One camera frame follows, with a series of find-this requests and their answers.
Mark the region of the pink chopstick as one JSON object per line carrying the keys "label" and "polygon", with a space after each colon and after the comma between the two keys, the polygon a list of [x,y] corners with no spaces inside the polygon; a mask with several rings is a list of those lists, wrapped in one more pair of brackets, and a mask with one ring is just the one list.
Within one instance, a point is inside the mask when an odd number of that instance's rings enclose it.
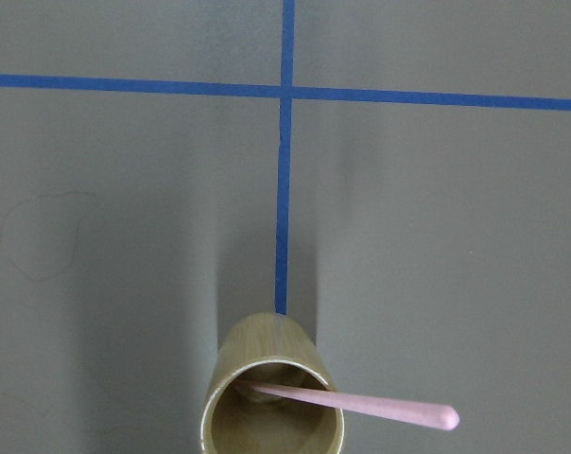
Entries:
{"label": "pink chopstick", "polygon": [[425,428],[451,431],[459,426],[458,412],[451,406],[238,380],[240,389],[308,404],[340,409]]}

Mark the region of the tan bamboo cup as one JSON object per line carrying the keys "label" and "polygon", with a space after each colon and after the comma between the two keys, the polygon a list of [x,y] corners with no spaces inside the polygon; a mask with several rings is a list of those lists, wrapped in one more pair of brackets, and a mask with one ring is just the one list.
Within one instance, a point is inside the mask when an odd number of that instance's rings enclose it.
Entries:
{"label": "tan bamboo cup", "polygon": [[342,410],[240,389],[240,379],[321,391],[336,387],[297,322],[277,313],[250,315],[218,350],[200,418],[201,452],[342,452]]}

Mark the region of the brown paper table mat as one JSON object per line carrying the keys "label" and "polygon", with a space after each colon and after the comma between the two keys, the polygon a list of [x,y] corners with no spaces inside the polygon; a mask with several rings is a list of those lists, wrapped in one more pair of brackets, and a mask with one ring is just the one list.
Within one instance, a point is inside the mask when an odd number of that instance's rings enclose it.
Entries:
{"label": "brown paper table mat", "polygon": [[571,453],[571,1],[0,1],[0,453],[195,453],[282,309],[349,453]]}

